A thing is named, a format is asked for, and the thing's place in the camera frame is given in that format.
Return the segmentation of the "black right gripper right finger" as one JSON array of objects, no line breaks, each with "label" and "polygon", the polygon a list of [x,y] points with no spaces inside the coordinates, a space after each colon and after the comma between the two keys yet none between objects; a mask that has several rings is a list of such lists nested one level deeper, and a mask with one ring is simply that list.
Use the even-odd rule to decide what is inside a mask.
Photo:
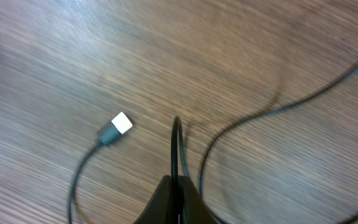
[{"label": "black right gripper right finger", "polygon": [[191,179],[187,176],[178,177],[180,192],[180,223],[182,224],[217,224],[212,214],[199,196]]}]

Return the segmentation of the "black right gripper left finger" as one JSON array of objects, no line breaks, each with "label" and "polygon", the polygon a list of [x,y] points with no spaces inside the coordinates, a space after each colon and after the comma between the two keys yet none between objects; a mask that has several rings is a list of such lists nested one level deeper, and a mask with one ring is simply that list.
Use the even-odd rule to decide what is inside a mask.
[{"label": "black right gripper left finger", "polygon": [[172,178],[165,175],[160,180],[144,210],[134,224],[169,224],[172,214]]}]

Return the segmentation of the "black USB-A cable blue plug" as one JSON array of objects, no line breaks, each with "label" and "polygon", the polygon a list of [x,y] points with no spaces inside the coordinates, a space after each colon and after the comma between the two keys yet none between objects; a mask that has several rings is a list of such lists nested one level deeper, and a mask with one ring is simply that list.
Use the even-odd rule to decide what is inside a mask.
[{"label": "black USB-A cable blue plug", "polygon": [[[73,178],[68,190],[67,197],[67,223],[72,224],[72,205],[76,194],[76,186],[80,179],[80,174],[88,160],[102,147],[109,146],[120,139],[128,130],[133,127],[129,117],[120,112],[100,131],[98,138],[90,147],[87,153],[81,158],[73,173]],[[185,143],[183,138],[183,126],[179,116],[173,120],[171,134],[171,176],[174,180],[178,178],[178,153],[180,153],[181,167],[185,176],[190,176],[186,165]]]}]

